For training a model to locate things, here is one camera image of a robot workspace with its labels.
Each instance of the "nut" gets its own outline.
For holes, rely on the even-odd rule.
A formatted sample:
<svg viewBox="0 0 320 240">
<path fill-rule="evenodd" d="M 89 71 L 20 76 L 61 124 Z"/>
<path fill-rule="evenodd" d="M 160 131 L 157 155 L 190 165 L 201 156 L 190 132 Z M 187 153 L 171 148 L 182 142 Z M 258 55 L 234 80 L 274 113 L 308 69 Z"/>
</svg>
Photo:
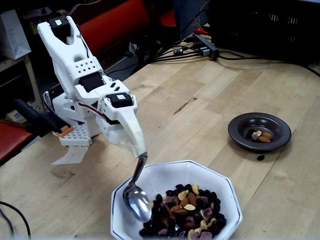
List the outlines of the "nut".
<svg viewBox="0 0 320 240">
<path fill-rule="evenodd" d="M 189 211 L 193 211 L 193 210 L 196 209 L 196 207 L 193 206 L 192 204 L 187 204 L 187 205 L 184 206 L 184 209 L 187 209 Z"/>
<path fill-rule="evenodd" d="M 262 143 L 270 143 L 269 138 L 265 137 L 265 136 L 260 136 L 258 137 L 258 140 Z"/>
<path fill-rule="evenodd" d="M 215 219 L 214 217 L 211 218 L 210 222 L 208 223 L 207 227 L 210 227 L 212 224 L 216 224 L 217 223 L 217 219 Z"/>
<path fill-rule="evenodd" d="M 262 137 L 266 137 L 266 138 L 268 138 L 269 140 L 272 139 L 272 134 L 271 134 L 271 133 L 268 133 L 268 132 L 263 132 L 261 136 L 262 136 Z"/>
<path fill-rule="evenodd" d="M 178 214 L 178 215 L 183 215 L 183 216 L 186 216 L 186 215 L 189 215 L 189 211 L 186 210 L 186 209 L 180 209 L 176 212 L 174 212 L 175 214 Z"/>
<path fill-rule="evenodd" d="M 262 132 L 261 132 L 261 131 L 256 131 L 256 132 L 254 132 L 252 135 L 258 135 L 258 137 L 260 137 L 260 136 L 261 136 L 261 134 L 262 134 Z"/>
<path fill-rule="evenodd" d="M 207 227 L 207 221 L 202 220 L 202 221 L 200 222 L 200 227 L 197 228 L 197 229 L 195 229 L 194 232 L 198 232 L 198 233 L 200 234 L 202 230 L 207 230 L 207 229 L 208 229 L 208 227 Z"/>
<path fill-rule="evenodd" d="M 199 185 L 198 184 L 193 184 L 192 185 L 192 191 L 194 192 L 195 195 L 199 195 Z"/>
<path fill-rule="evenodd" d="M 195 233 L 195 230 L 191 229 L 189 232 L 188 232 L 188 240 L 191 240 L 191 235 Z"/>
<path fill-rule="evenodd" d="M 188 198 L 185 198 L 180 202 L 180 207 L 184 208 L 185 205 L 187 205 L 188 203 L 189 203 Z"/>
<path fill-rule="evenodd" d="M 169 224 L 168 224 L 168 218 L 166 218 L 166 217 L 164 217 L 164 216 L 161 216 L 161 221 L 162 221 L 162 223 L 163 223 L 166 227 L 169 226 Z"/>
<path fill-rule="evenodd" d="M 173 198 L 173 201 L 175 202 L 175 205 L 179 205 L 179 199 L 177 196 Z"/>
<path fill-rule="evenodd" d="M 187 222 L 183 227 L 185 229 L 196 229 L 198 226 L 192 222 Z"/>
<path fill-rule="evenodd" d="M 182 201 L 183 199 L 185 199 L 188 195 L 189 191 L 188 190 L 185 190 L 185 191 L 182 191 L 178 194 L 178 199 L 180 201 Z"/>
<path fill-rule="evenodd" d="M 200 214 L 201 214 L 201 216 L 202 216 L 202 218 L 203 218 L 204 220 L 208 221 L 208 218 L 206 218 L 206 216 L 205 216 L 205 210 L 201 209 L 201 210 L 200 210 Z"/>
<path fill-rule="evenodd" d="M 192 204 L 193 206 L 197 206 L 196 196 L 192 192 L 188 194 L 188 200 L 190 204 Z"/>
<path fill-rule="evenodd" d="M 175 213 L 176 211 L 181 210 L 179 205 L 175 205 L 173 208 L 171 208 L 171 212 Z"/>
</svg>

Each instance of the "wooden table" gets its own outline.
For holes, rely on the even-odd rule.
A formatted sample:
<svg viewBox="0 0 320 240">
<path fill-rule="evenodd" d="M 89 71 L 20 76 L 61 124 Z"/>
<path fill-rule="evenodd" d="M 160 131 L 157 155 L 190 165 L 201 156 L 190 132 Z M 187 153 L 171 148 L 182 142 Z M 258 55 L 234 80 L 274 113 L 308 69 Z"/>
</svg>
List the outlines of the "wooden table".
<svg viewBox="0 0 320 240">
<path fill-rule="evenodd" d="M 138 99 L 149 164 L 192 159 L 232 180 L 243 212 L 232 238 L 320 237 L 319 77 L 269 60 L 203 57 L 149 64 L 125 84 Z M 283 119 L 290 143 L 257 161 L 227 131 L 248 112 Z M 52 165 L 67 150 L 48 134 L 10 160 L 0 199 L 25 214 L 33 236 L 111 237 L 111 193 L 137 160 L 98 135 L 82 163 Z M 20 217 L 4 211 L 25 234 Z M 1 219 L 0 238 L 8 235 Z"/>
</svg>

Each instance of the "cashew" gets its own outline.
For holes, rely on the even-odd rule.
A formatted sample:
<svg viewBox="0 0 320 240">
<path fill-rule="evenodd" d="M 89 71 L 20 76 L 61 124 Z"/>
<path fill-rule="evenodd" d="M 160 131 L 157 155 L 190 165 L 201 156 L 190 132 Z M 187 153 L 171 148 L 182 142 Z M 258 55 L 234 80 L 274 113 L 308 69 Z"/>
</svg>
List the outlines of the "cashew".
<svg viewBox="0 0 320 240">
<path fill-rule="evenodd" d="M 262 132 L 261 132 L 261 131 L 256 131 L 256 132 L 254 132 L 254 133 L 253 133 L 253 135 L 257 135 L 258 137 L 260 137 L 260 136 L 261 136 L 261 134 L 262 134 Z"/>
<path fill-rule="evenodd" d="M 211 218 L 210 222 L 208 223 L 207 227 L 210 227 L 212 224 L 216 224 L 217 223 L 217 219 L 215 219 L 214 217 Z"/>
<path fill-rule="evenodd" d="M 184 208 L 184 209 L 187 209 L 187 210 L 189 210 L 189 211 L 193 211 L 193 210 L 196 209 L 196 207 L 193 206 L 192 204 L 187 204 L 187 205 L 185 205 L 183 208 Z"/>
<path fill-rule="evenodd" d="M 198 184 L 193 184 L 192 185 L 192 191 L 194 192 L 195 195 L 199 195 L 199 185 Z"/>
<path fill-rule="evenodd" d="M 207 230 L 208 226 L 207 226 L 207 221 L 206 220 L 202 220 L 200 222 L 200 227 L 195 229 L 194 232 L 198 232 L 199 234 L 201 234 L 202 230 Z"/>
<path fill-rule="evenodd" d="M 178 199 L 180 201 L 182 201 L 183 199 L 185 199 L 188 195 L 189 191 L 188 190 L 185 190 L 185 191 L 182 191 L 178 194 Z"/>
<path fill-rule="evenodd" d="M 205 213 L 205 210 L 201 209 L 201 210 L 200 210 L 201 216 L 203 217 L 203 219 L 204 219 L 205 221 L 208 221 L 208 218 L 205 217 L 205 214 L 204 214 L 204 213 Z"/>
<path fill-rule="evenodd" d="M 191 229 L 189 232 L 188 232 L 188 240 L 191 240 L 191 235 L 195 233 L 195 230 Z"/>
</svg>

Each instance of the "white robotic arm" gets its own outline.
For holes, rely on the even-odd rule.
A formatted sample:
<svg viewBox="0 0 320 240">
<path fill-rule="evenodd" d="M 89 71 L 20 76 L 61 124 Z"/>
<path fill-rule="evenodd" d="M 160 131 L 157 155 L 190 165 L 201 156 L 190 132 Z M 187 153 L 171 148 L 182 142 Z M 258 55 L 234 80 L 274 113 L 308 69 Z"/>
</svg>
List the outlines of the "white robotic arm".
<svg viewBox="0 0 320 240">
<path fill-rule="evenodd" d="M 40 23 L 39 35 L 48 50 L 64 93 L 53 99 L 58 117 L 74 127 L 58 134 L 64 146 L 89 146 L 103 133 L 112 144 L 135 157 L 146 152 L 136 117 L 137 100 L 120 81 L 104 74 L 70 16 Z"/>
</svg>

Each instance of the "spoon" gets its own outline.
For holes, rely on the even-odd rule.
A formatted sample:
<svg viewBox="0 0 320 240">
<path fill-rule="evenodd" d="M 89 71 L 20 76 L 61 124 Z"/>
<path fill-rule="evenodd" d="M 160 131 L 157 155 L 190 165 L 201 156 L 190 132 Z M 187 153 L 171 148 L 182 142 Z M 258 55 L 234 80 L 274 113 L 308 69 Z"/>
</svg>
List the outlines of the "spoon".
<svg viewBox="0 0 320 240">
<path fill-rule="evenodd" d="M 139 156 L 132 180 L 123 191 L 123 200 L 126 207 L 136 219 L 143 223 L 148 222 L 151 218 L 151 206 L 145 191 L 136 185 L 136 181 L 146 164 L 147 158 L 147 152 Z"/>
</svg>

